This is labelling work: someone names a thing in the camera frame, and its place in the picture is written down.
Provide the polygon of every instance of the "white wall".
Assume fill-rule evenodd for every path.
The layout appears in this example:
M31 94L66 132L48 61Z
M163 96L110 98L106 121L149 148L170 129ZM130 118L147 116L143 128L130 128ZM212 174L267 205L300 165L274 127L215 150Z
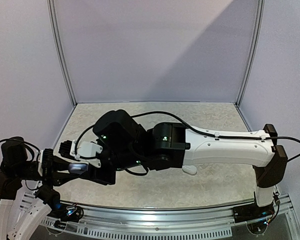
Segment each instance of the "white wall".
M71 110L47 1L0 0L0 140L52 147Z
M234 102L258 0L58 0L76 99Z
M300 0L265 1L262 27L241 109L253 129L272 123L300 139ZM300 146L280 141L292 156ZM300 222L300 158L289 163L280 188Z

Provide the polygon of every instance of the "vertical metal pole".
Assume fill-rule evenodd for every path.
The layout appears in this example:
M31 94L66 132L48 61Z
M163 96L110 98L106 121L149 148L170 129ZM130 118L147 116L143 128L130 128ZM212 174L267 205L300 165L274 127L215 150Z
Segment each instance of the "vertical metal pole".
M50 22L51 22L51 27L52 27L52 34L53 34L53 38L54 38L56 52L57 52L57 55L59 58L59 63L60 63L64 83L65 83L67 92L69 94L71 104L75 107L77 105L77 100L76 100L75 92L74 92L74 89L73 89L73 86L72 86L72 83L70 80L70 75L69 75L69 72L67 69L65 55L64 55L63 48L62 48L62 44L61 44L60 33L59 33L58 23L57 23L55 1L47 0L47 3L48 3L48 10L49 10Z
M250 46L248 62L246 64L245 71L244 71L244 78L243 78L238 96L235 101L235 105L237 107L240 107L242 100L244 98L246 87L247 87L248 80L249 80L249 76L250 76L251 69L253 66L253 61L255 58L257 43L258 43L260 29L261 29L264 6L265 6L265 0L259 0L258 1L258 9L256 12L255 23L254 23L254 31L253 31L252 42L251 42L251 46Z

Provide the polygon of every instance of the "robotic arm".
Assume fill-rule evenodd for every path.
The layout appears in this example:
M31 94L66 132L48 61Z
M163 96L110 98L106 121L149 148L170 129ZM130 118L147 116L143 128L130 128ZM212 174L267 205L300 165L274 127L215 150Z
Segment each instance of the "robotic arm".
M11 201L22 186L21 180L42 181L42 186L35 193L37 205L32 206L8 234L10 240L29 239L47 214L63 222L78 222L82 218L83 211L79 206L60 203L60 194L53 190L53 186L77 178L113 185L117 171L128 171L135 166L143 166L147 172L181 168L186 173L195 174L195 165L198 164L249 164L256 174L255 203L235 207L235 222L265 217L274 212L274 185L282 180L288 157L284 148L277 145L278 135L273 125L267 124L263 130L255 132L230 132L201 129L185 122L161 122L145 130L133 119L140 116L142 114L130 116L124 110L109 111L77 140L61 143L60 155L76 161L72 163L54 156L52 149L41 151L37 162L26 161L23 139L6 141L1 147L0 240L7 237L7 226L1 223L9 217ZM98 137L97 141L79 144L89 129Z

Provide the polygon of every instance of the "marbled surface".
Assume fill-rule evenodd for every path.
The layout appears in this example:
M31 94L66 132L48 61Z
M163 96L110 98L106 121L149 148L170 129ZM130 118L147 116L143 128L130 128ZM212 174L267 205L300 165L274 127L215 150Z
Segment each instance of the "marbled surface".
M129 114L168 111L193 126L223 131L246 131L237 110L231 103L127 102L78 104L66 125L60 142L78 138L88 126L110 110L124 109ZM145 129L159 122L176 122L172 117L156 114L135 118ZM92 131L84 141L95 140ZM103 186L76 179L55 189L61 199L97 206L127 208L185 208L218 205L253 198L255 173L250 165L208 163L198 166L195 176L181 169L150 171L147 176L117 172L116 184Z

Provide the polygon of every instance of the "table surface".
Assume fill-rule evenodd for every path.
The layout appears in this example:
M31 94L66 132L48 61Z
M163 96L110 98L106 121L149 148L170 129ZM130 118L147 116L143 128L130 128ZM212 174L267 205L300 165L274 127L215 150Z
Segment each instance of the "table surface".
M124 109L130 115L149 111L171 112L192 126L221 131L246 131L232 103L190 102L124 102L78 104L54 150L58 154L61 142L78 138L103 114ZM160 122L176 122L172 117L154 114L136 118L145 129ZM94 141L87 132L83 141ZM135 172L142 171L135 167ZM75 179L55 189L61 199L75 203L119 208L187 208L221 205L254 197L256 177L251 165L206 163L197 167L195 176L179 168L150 171L146 176L117 172L116 184L103 186Z

